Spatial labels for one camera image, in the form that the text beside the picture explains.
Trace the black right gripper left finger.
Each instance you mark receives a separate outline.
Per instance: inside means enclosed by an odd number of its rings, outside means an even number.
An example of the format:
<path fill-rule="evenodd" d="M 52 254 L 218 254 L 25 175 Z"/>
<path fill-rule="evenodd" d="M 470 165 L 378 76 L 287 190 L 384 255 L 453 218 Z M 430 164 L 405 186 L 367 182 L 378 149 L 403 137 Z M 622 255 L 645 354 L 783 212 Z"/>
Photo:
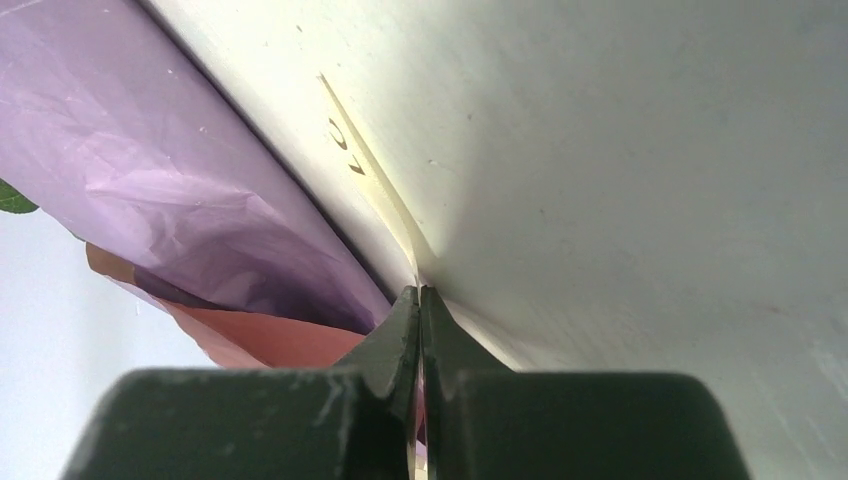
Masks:
<path fill-rule="evenodd" d="M 411 479 L 419 291 L 334 365 L 143 369 L 95 408 L 67 479 Z"/>

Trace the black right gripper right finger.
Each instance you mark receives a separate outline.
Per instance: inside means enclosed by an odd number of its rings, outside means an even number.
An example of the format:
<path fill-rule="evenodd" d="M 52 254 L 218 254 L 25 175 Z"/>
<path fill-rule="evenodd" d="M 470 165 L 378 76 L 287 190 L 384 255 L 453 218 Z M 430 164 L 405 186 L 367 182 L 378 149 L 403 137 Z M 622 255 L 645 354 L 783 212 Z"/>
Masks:
<path fill-rule="evenodd" d="M 434 479 L 745 479 L 707 387 L 668 372 L 517 372 L 420 292 Z"/>

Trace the pink wrapping paper sheet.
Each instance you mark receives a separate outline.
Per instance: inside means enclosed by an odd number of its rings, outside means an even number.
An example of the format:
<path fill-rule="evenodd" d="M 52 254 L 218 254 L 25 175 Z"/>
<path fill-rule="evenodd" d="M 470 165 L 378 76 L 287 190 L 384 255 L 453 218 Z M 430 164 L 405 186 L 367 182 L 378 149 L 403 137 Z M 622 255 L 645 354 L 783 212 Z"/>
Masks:
<path fill-rule="evenodd" d="M 364 336 L 342 329 L 261 313 L 187 306 L 149 295 L 136 285 L 135 266 L 91 243 L 89 268 L 170 315 L 215 364 L 223 368 L 323 368 L 340 360 Z"/>

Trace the cream ribbon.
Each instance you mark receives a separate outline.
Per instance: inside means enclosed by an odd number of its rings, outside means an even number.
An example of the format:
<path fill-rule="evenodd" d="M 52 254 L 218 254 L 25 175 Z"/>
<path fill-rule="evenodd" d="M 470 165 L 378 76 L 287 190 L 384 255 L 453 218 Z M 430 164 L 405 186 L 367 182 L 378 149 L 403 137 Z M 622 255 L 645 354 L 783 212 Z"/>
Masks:
<path fill-rule="evenodd" d="M 351 115 L 344 108 L 327 77 L 319 73 L 327 105 L 329 137 L 343 152 L 353 182 L 372 209 L 378 214 L 394 240 L 404 252 L 415 285 L 433 287 L 437 273 L 436 255 L 398 190 L 382 168 L 378 158 L 360 133 Z"/>

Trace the purple wrapping paper sheet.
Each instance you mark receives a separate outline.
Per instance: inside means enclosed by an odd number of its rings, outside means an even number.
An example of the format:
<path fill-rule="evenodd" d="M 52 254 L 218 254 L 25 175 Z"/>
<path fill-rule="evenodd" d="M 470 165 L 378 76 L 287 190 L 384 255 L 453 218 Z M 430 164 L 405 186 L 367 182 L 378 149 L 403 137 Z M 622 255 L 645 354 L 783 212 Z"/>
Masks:
<path fill-rule="evenodd" d="M 1 5 L 1 176 L 65 228 L 232 310 L 364 333 L 390 303 L 133 1 Z"/>

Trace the peach fake rose stem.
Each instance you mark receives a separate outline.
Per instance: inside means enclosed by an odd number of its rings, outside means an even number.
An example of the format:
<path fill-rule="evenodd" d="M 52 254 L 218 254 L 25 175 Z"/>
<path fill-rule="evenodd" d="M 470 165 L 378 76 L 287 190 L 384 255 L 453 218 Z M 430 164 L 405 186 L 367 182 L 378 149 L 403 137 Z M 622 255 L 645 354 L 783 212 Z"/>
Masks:
<path fill-rule="evenodd" d="M 29 214 L 39 206 L 26 198 L 17 189 L 4 180 L 0 180 L 0 210 L 10 214 Z"/>

